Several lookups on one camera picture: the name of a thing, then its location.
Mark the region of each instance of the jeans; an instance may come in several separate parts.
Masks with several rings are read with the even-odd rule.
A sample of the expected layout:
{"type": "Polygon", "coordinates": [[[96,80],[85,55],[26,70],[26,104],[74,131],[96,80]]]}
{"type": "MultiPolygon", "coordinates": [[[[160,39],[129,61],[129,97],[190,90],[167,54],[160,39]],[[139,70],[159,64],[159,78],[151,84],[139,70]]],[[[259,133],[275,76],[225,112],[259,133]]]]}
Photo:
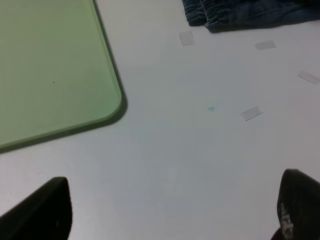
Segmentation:
{"type": "Polygon", "coordinates": [[[320,0],[182,0],[190,26],[211,32],[320,19],[320,0]]]}

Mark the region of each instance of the tape piece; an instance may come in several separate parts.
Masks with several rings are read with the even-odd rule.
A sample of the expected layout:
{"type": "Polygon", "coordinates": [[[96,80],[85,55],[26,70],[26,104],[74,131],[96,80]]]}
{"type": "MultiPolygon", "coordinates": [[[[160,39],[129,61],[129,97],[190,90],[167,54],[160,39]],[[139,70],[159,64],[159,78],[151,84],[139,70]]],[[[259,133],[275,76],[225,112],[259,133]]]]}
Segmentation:
{"type": "Polygon", "coordinates": [[[320,78],[319,77],[313,76],[310,73],[308,73],[306,71],[303,71],[303,70],[301,70],[299,72],[298,77],[300,77],[302,79],[305,79],[305,80],[307,80],[310,83],[313,83],[315,85],[317,85],[320,82],[320,78]]]}
{"type": "Polygon", "coordinates": [[[255,118],[256,116],[263,114],[262,111],[260,111],[259,107],[256,106],[254,108],[251,108],[247,111],[244,111],[243,113],[241,113],[241,117],[245,120],[248,121],[250,119],[255,118]]]}
{"type": "Polygon", "coordinates": [[[192,31],[180,32],[180,40],[181,40],[182,46],[195,45],[194,35],[192,34],[192,31]]]}
{"type": "Polygon", "coordinates": [[[277,46],[274,41],[262,41],[255,44],[257,50],[275,49],[277,46]]]}

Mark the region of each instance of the white table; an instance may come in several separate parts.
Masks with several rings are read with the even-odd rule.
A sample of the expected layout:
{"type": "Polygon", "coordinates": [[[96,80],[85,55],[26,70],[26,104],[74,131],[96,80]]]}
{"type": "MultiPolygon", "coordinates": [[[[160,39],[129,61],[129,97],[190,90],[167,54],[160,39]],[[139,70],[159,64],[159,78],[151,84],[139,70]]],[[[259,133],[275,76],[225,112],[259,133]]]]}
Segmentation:
{"type": "Polygon", "coordinates": [[[128,110],[0,155],[0,212],[66,176],[70,240],[269,240],[283,171],[320,180],[320,86],[297,77],[320,76],[320,22],[212,34],[188,26],[181,0],[98,5],[128,110]],[[277,48],[257,51],[267,40],[277,48]]]}

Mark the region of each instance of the green cutting mat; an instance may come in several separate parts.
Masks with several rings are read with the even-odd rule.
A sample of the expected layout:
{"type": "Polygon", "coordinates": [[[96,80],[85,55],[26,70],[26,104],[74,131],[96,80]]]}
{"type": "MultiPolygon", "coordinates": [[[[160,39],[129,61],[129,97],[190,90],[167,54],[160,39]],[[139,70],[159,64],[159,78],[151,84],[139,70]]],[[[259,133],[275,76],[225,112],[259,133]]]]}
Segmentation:
{"type": "Polygon", "coordinates": [[[121,103],[93,0],[0,1],[0,150],[106,122],[121,103]]]}

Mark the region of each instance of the black object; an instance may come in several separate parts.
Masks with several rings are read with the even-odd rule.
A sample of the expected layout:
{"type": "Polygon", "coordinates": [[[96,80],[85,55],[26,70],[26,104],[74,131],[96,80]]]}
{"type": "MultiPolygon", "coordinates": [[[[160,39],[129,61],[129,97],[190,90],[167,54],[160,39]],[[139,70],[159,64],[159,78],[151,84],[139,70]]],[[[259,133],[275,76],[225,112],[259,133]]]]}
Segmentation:
{"type": "Polygon", "coordinates": [[[277,213],[285,240],[320,239],[320,183],[297,169],[282,176],[277,213]]]}
{"type": "Polygon", "coordinates": [[[71,225],[68,180],[54,177],[0,217],[0,240],[67,240],[71,225]]]}

